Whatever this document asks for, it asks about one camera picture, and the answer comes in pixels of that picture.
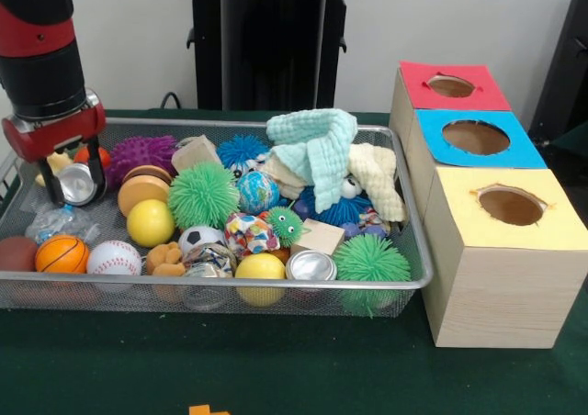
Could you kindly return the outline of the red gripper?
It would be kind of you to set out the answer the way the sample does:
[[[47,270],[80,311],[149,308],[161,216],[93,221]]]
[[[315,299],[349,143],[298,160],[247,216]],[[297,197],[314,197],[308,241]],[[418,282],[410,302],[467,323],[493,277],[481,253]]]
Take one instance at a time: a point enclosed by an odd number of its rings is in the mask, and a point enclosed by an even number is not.
[[[27,122],[16,116],[2,119],[2,129],[13,151],[28,163],[39,162],[39,169],[51,202],[63,206],[59,179],[53,174],[48,156],[55,151],[71,149],[76,143],[86,143],[87,166],[97,194],[104,194],[107,181],[99,153],[97,135],[106,126],[106,114],[101,103],[83,108],[65,118],[42,122]]]

